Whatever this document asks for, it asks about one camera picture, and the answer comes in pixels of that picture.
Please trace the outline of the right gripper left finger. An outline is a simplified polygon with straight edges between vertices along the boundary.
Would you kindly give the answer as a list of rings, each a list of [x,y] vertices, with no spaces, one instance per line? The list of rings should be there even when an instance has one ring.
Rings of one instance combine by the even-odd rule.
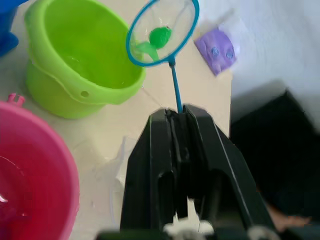
[[[121,229],[162,229],[188,216],[186,115],[152,113],[129,156]]]

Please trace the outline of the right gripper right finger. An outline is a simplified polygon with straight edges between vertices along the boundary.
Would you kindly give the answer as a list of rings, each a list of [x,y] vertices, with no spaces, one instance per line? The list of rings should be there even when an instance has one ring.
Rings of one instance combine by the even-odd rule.
[[[186,104],[180,117],[189,144],[189,190],[199,218],[214,227],[274,229],[242,153],[211,115],[203,108]]]

